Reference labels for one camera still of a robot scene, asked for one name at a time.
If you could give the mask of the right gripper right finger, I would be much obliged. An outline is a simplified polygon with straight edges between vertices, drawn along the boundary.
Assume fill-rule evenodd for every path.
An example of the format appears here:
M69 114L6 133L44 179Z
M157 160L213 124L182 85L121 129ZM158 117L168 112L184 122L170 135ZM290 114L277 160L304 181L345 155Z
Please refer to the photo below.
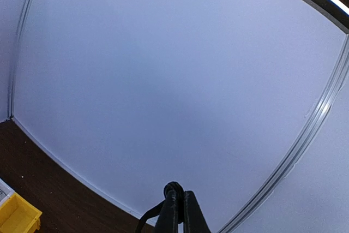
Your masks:
M183 200L183 214L184 214L184 232L191 233L205 233L210 232L210 229L203 216L201 208L197 202L197 198L193 191L184 192Z

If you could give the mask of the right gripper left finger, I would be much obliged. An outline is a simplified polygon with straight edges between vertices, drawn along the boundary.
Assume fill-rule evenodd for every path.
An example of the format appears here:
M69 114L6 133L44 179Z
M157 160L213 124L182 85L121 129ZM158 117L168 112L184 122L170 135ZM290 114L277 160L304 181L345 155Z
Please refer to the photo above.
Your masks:
M183 192L169 191L160 210L154 232L177 233L182 212Z

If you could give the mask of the yellow bin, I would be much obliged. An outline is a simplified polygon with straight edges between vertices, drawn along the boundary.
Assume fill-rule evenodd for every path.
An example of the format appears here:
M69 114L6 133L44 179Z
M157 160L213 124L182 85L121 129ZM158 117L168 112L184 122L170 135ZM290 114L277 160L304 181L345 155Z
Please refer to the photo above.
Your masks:
M14 193L1 205L1 233L34 233L40 230L42 211Z

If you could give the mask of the white translucent bin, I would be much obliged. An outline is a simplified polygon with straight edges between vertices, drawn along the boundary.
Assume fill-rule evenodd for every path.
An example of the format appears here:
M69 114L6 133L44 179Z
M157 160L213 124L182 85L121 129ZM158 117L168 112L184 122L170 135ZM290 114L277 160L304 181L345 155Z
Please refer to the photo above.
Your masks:
M0 207L15 193L2 179L0 179Z

